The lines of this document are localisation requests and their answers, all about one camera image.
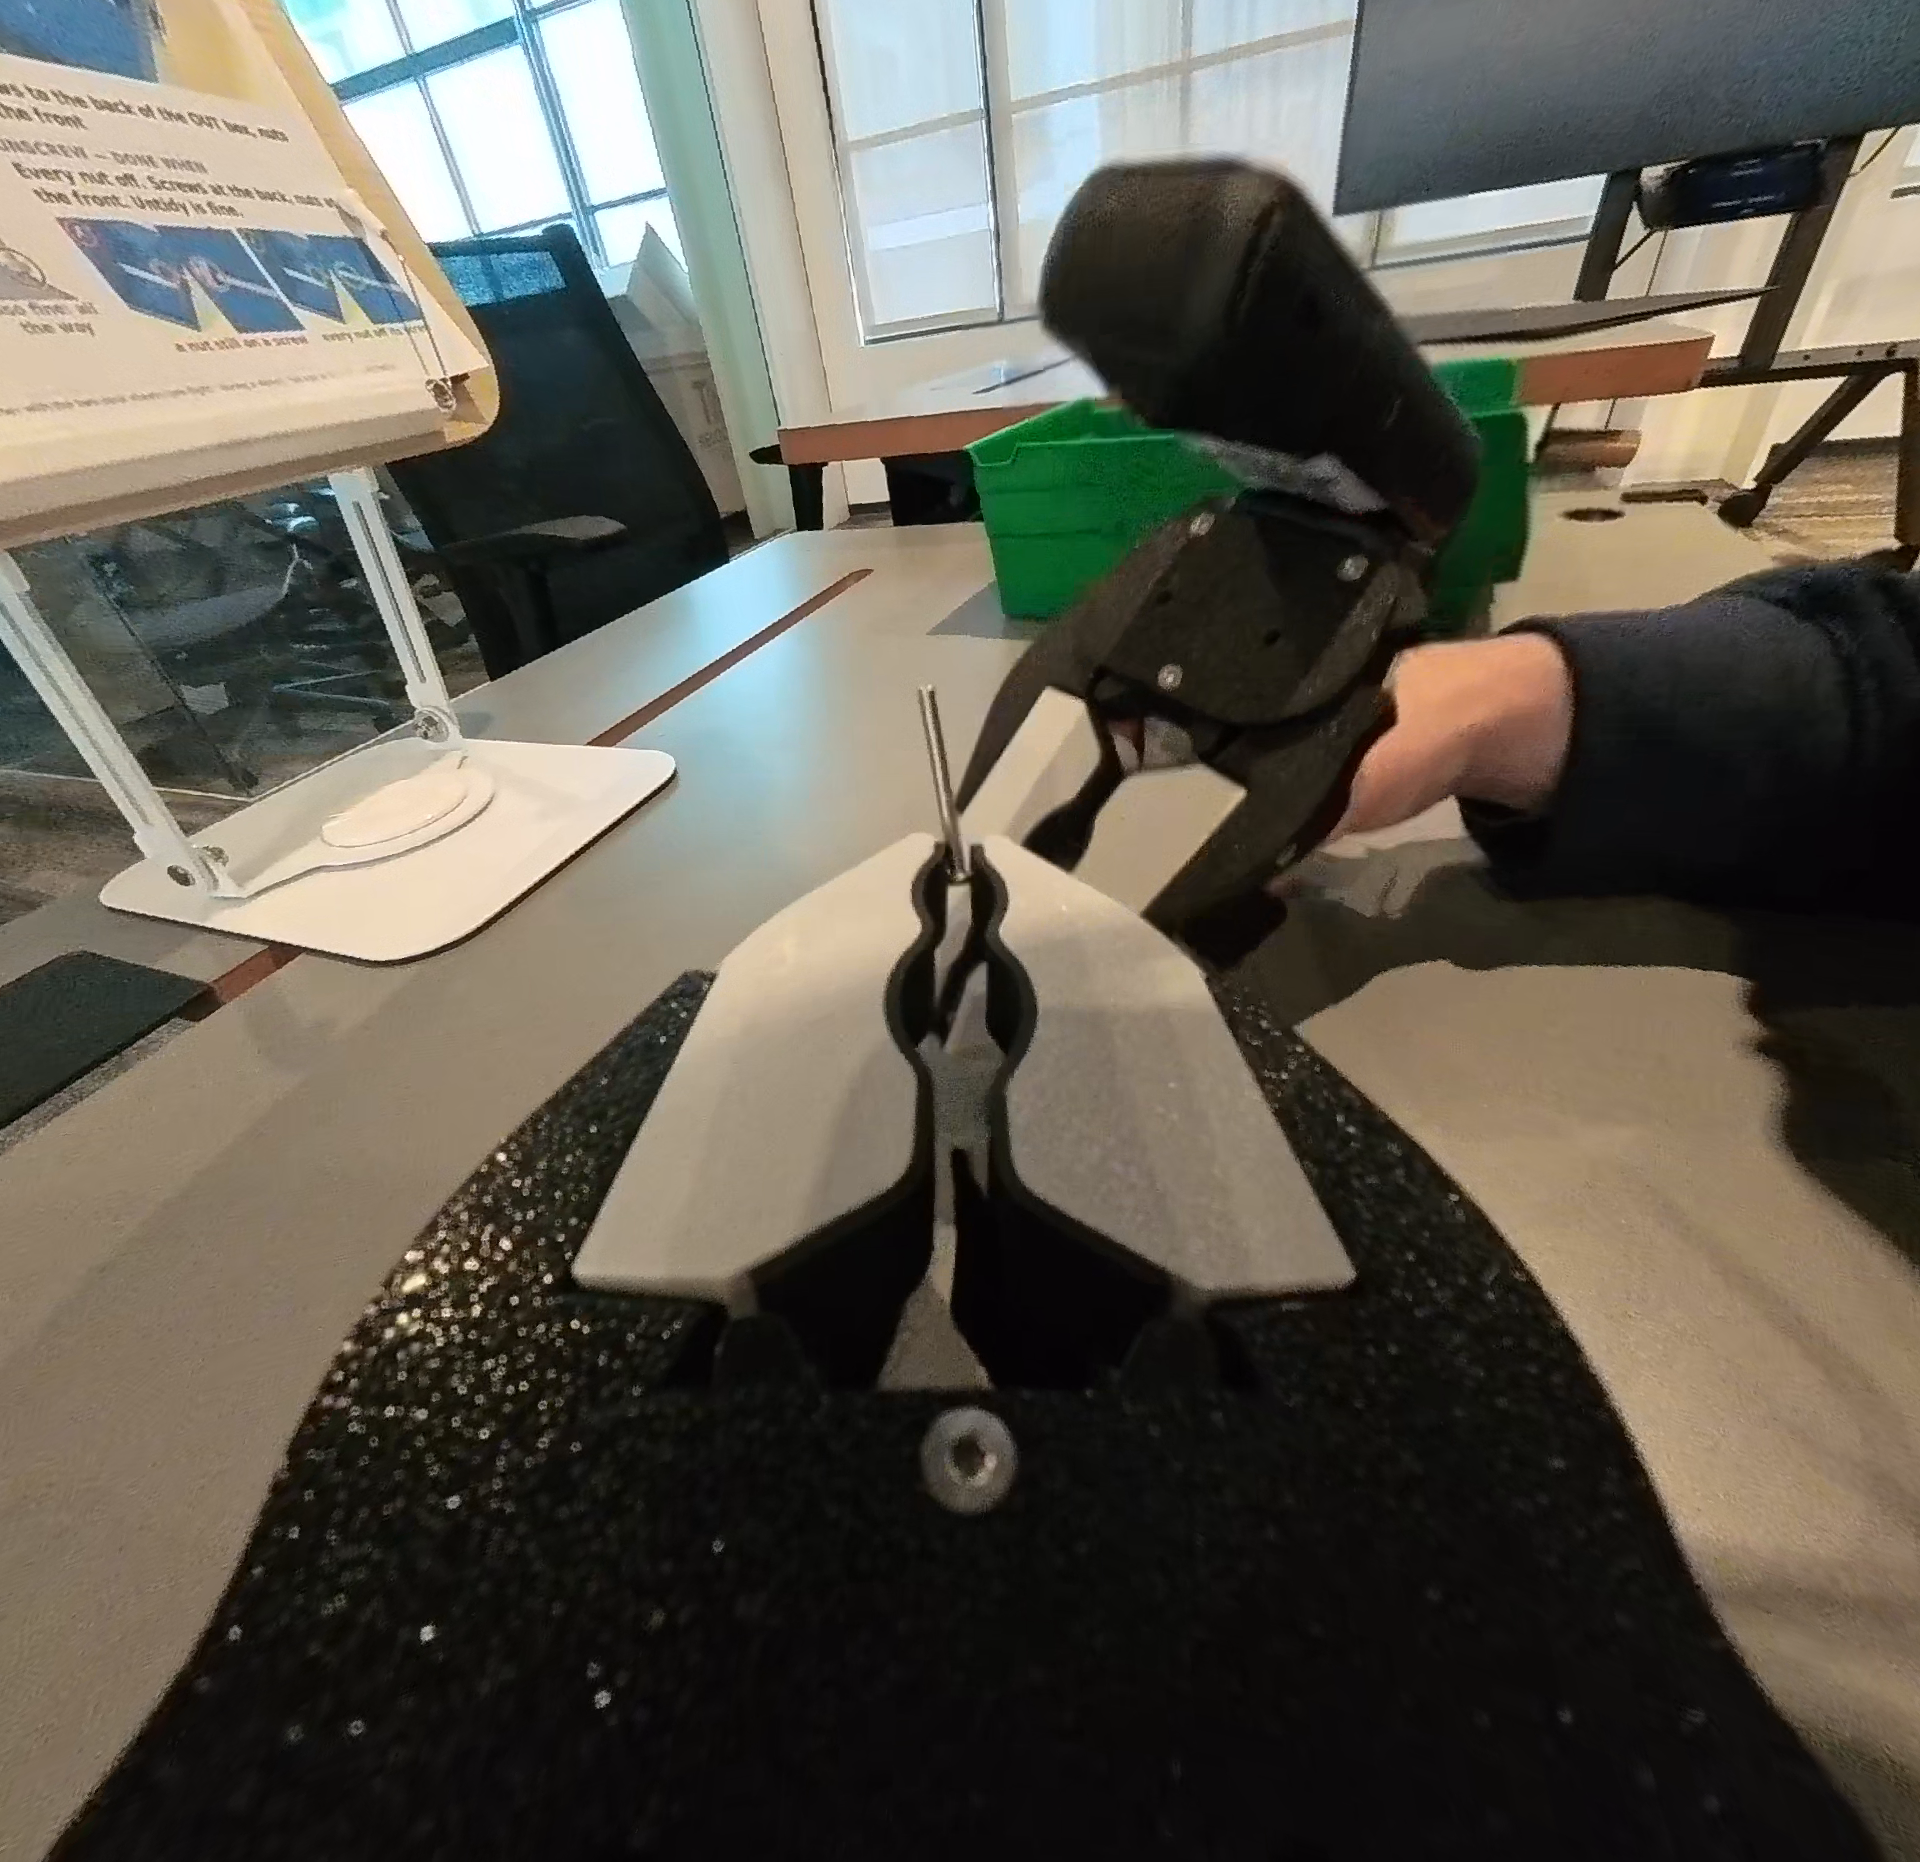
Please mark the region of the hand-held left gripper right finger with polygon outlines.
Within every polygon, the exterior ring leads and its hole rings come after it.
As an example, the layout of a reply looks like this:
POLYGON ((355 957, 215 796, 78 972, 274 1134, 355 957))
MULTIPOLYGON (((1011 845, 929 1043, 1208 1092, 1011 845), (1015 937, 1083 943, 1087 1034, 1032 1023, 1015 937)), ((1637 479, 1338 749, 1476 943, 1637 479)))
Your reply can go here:
POLYGON ((1140 1338, 1227 1304, 1347 1292, 1357 1265, 1208 978, 1006 836, 973 852, 995 1050, 954 1167, 950 1312, 1006 1390, 1088 1390, 1140 1338))

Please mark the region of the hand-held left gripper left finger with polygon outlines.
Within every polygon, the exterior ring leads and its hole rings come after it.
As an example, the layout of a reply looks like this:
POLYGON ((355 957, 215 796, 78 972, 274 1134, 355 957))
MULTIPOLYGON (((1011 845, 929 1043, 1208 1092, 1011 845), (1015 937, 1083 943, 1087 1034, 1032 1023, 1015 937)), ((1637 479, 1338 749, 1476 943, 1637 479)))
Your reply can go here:
POLYGON ((588 1292, 778 1320, 832 1388, 880 1378, 934 1256, 921 1053, 950 862, 909 834, 714 972, 574 1257, 588 1292))

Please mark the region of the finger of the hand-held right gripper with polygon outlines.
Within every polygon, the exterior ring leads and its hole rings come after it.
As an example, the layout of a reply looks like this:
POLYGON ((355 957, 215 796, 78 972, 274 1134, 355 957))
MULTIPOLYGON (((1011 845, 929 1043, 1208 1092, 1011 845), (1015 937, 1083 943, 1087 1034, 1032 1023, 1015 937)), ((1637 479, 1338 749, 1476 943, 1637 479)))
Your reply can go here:
POLYGON ((1195 861, 1242 805, 1242 790, 1208 764, 1107 774, 1098 769, 1078 796, 1087 836, 1070 866, 1070 926, 1116 930, 1128 912, 1164 930, 1154 917, 1164 888, 1195 861))
POLYGON ((1029 647, 1006 675, 955 794, 969 847, 1003 836, 1048 864, 1087 857, 1096 817, 1125 779, 1088 681, 1048 645, 1029 647))

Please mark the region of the long metal screw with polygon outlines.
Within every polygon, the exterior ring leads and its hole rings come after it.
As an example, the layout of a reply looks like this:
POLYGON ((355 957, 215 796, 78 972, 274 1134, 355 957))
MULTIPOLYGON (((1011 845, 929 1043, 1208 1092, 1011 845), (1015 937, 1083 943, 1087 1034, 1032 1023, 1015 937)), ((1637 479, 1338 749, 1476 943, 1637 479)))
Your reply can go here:
POLYGON ((937 817, 941 827, 943 856, 947 866, 947 883, 958 885, 971 872, 971 854, 969 843, 964 838, 962 817, 958 811, 958 803, 954 797, 951 772, 950 772, 950 749, 943 727, 941 698, 939 689, 932 684, 926 684, 917 692, 918 715, 926 737, 926 757, 928 769, 932 779, 932 794, 937 805, 937 817))

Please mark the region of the green plastic bin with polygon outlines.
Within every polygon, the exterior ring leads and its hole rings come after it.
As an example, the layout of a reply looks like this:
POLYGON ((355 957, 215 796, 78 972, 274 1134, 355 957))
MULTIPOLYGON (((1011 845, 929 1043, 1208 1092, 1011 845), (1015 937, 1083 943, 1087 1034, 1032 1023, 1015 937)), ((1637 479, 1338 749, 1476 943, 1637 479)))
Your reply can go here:
MULTIPOLYGON (((1430 572, 1430 629, 1465 635, 1487 622, 1493 593, 1525 572, 1530 431, 1518 355, 1438 360, 1434 374, 1480 441, 1473 507, 1430 572)), ((1058 617, 1151 530, 1251 483, 1247 470, 1198 440, 1090 397, 1001 429, 971 446, 971 462, 997 601, 1015 619, 1058 617)))

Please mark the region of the grey desk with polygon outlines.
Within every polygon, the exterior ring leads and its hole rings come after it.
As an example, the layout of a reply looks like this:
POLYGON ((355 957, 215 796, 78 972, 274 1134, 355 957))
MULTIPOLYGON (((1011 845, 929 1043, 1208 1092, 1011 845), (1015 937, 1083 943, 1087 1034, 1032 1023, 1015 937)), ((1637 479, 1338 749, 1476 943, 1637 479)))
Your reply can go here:
MULTIPOLYGON (((795 533, 463 698, 680 785, 403 967, 62 905, 5 930, 221 983, 5 1154, 5 1858, 43 1858, 209 1620, 349 1323, 680 970, 928 821, 1013 658, 973 528, 795 533)), ((1336 845, 1255 970, 1500 1225, 1741 1651, 1916 1858, 1916 940, 1525 905, 1449 809, 1336 845)))

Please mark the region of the person's right hand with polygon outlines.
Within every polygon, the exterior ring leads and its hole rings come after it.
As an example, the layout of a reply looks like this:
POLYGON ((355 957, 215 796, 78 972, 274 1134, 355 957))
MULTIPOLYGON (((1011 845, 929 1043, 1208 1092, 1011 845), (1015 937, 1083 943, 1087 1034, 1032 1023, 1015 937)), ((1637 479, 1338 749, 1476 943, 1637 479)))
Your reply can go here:
POLYGON ((1444 800, 1529 811, 1558 786, 1575 686, 1547 632, 1409 647, 1387 698, 1387 725, 1357 762, 1335 836, 1385 832, 1444 800))

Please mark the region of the paned window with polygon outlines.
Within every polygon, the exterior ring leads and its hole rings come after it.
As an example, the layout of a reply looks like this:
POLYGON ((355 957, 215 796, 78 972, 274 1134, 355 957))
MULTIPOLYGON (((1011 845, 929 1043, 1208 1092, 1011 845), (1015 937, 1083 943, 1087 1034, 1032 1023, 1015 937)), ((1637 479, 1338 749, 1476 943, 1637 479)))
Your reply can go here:
POLYGON ((279 0, 430 242, 684 257, 619 0, 279 0))
POLYGON ((1358 0, 808 0, 865 341, 1033 315, 1107 165, 1224 157, 1333 210, 1358 0))

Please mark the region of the white document stand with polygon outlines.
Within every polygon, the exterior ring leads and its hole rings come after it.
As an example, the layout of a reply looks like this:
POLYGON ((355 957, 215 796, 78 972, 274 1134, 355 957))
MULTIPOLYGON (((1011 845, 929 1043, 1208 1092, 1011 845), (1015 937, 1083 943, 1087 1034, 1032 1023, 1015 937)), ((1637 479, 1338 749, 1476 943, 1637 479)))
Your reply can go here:
POLYGON ((355 962, 413 962, 471 937, 662 794, 659 749, 463 731, 367 469, 330 481, 413 710, 191 836, 3 555, 5 647, 124 815, 140 862, 106 910, 355 962))

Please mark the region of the brown edged table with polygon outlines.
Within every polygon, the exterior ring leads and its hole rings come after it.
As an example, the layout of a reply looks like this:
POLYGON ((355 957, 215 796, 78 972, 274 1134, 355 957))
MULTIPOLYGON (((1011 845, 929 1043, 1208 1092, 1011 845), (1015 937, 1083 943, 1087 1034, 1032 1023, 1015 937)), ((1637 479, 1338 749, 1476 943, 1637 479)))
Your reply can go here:
MULTIPOLYGON (((1706 326, 1644 318, 1530 338, 1424 338, 1431 366, 1502 357, 1516 365, 1514 402, 1522 408, 1692 392, 1713 351, 1706 326)), ((994 363, 903 392, 814 424, 781 424, 753 462, 789 470, 796 524, 820 527, 824 481, 813 470, 851 462, 939 462, 966 458, 1001 429, 1083 397, 1104 384, 1068 355, 1033 365, 994 363)))

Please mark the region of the black monitor stand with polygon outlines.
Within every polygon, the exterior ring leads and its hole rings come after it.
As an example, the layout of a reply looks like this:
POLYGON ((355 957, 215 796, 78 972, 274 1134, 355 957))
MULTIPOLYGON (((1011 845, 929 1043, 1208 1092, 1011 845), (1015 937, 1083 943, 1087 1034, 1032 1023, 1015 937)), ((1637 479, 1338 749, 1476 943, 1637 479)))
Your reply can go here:
MULTIPOLYGON (((1796 347, 1786 345, 1787 329, 1810 290, 1814 266, 1828 231, 1836 220, 1838 205, 1861 172, 1859 155, 1862 137, 1840 134, 1818 140, 1825 144, 1824 199, 1818 205, 1786 216, 1786 231, 1767 267, 1763 286, 1752 293, 1755 312, 1732 355, 1715 355, 1706 363, 1702 387, 1725 389, 1776 389, 1787 384, 1830 384, 1830 394, 1810 417, 1759 465, 1752 481, 1734 488, 1717 501, 1723 524, 1748 530, 1763 512, 1774 491, 1825 445, 1836 427, 1848 420, 1880 384, 1900 383, 1900 433, 1897 438, 1897 491, 1894 491, 1894 542, 1871 553, 1871 561, 1909 570, 1916 563, 1918 542, 1918 487, 1916 487, 1916 427, 1918 427, 1918 342, 1899 338, 1855 347, 1796 347)), ((1599 303, 1608 298, 1612 279, 1627 259, 1627 229, 1637 215, 1637 182, 1644 169, 1618 169, 1606 177, 1599 194, 1587 249, 1575 276, 1575 301, 1599 303)))

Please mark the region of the large black monitor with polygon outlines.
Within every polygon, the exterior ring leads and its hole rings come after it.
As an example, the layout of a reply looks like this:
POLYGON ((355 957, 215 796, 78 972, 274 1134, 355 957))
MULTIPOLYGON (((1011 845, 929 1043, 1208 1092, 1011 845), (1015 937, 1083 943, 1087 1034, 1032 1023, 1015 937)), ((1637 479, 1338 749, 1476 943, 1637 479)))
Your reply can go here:
POLYGON ((1899 129, 1918 0, 1357 0, 1340 215, 1899 129))

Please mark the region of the small black device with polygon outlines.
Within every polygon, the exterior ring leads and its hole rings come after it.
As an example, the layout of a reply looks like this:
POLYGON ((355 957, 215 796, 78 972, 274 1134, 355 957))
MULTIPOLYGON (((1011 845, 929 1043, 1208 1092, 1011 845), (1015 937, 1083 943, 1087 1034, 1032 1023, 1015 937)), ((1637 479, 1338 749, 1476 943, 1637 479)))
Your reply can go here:
POLYGON ((1824 162, 1825 144, 1811 141, 1647 169, 1637 215, 1651 231, 1793 216, 1821 204, 1824 162))

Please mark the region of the white cardboard box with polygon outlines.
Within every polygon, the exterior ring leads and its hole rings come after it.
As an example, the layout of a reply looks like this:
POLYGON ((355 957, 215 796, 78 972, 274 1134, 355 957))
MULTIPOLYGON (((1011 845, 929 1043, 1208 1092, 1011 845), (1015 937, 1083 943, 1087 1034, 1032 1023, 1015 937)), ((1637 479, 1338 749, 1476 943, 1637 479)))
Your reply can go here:
POLYGON ((689 449, 708 449, 714 407, 705 332, 693 301, 687 266, 645 226, 637 257, 624 273, 604 271, 604 293, 648 383, 672 416, 689 449))

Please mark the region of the black office chair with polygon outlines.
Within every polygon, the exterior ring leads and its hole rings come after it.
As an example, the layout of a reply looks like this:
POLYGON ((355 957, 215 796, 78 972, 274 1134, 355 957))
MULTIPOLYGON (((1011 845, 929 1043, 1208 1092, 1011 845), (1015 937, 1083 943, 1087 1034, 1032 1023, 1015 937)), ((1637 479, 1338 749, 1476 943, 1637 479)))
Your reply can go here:
POLYGON ((437 242, 485 338, 501 408, 465 445, 389 465, 492 679, 730 559, 721 508, 572 227, 437 242))

